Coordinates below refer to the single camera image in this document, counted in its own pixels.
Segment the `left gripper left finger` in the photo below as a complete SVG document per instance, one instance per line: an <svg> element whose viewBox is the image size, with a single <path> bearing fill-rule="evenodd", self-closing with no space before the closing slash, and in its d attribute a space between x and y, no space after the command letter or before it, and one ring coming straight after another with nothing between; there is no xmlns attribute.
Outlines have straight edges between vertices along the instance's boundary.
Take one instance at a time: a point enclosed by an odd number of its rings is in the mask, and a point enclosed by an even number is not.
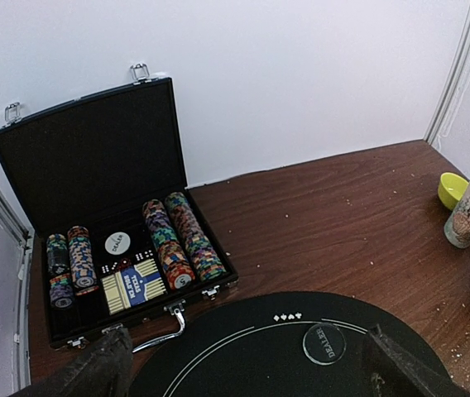
<svg viewBox="0 0 470 397"><path fill-rule="evenodd" d="M110 331L72 362L15 396L127 396L132 338L126 328Z"/></svg>

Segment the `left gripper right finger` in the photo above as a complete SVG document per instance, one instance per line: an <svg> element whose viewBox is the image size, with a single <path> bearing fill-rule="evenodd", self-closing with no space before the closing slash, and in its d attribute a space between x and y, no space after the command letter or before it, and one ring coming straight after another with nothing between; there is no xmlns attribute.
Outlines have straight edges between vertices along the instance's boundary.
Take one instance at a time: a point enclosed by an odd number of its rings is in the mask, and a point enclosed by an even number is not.
<svg viewBox="0 0 470 397"><path fill-rule="evenodd" d="M380 327L367 332L361 350L363 396L468 396L469 392L427 367Z"/></svg>

